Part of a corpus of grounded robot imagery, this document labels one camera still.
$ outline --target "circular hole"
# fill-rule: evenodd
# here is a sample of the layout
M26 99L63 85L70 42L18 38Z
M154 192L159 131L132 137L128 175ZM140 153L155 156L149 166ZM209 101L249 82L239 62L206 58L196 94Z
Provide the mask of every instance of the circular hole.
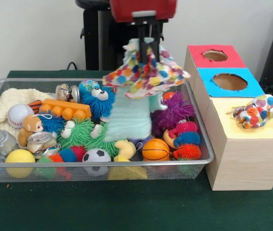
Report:
M209 50L203 53L203 56L214 62L223 62L228 59L227 55L223 51Z
M247 88L248 82L235 74L222 73L213 77L213 81L225 90L243 90Z

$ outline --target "blue square panel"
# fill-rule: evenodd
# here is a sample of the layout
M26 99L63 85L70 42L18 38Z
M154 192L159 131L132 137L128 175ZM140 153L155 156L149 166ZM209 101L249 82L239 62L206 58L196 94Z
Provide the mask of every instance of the blue square panel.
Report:
M265 94L247 68L199 68L199 75L211 97L252 98Z

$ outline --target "plastic bear bottle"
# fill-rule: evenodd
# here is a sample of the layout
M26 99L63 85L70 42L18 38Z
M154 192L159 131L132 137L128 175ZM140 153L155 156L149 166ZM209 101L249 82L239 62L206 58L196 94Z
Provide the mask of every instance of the plastic bear bottle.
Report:
M8 131L0 129L0 154L7 156L16 149L19 149L16 138Z

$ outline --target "orange egg carton toy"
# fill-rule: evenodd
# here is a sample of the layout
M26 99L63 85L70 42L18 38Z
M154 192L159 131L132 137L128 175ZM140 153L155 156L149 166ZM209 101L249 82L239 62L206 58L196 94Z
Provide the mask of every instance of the orange egg carton toy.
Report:
M50 111L53 115L62 116L65 120L72 118L84 120L92 116L89 105L46 99L42 102L40 112L49 113Z

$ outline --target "shape sorter box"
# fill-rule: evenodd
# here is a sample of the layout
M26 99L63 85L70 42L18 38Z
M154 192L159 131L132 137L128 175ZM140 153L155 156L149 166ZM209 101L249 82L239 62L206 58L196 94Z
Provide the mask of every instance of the shape sorter box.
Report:
M205 127L215 152L206 165L212 190L270 190L273 187L273 119L244 129L227 112L251 98L211 98Z
M193 93L203 121L210 97L255 98L264 94L247 68L199 68Z
M190 86L194 90L198 68L246 68L233 46L188 45L185 70L191 75Z

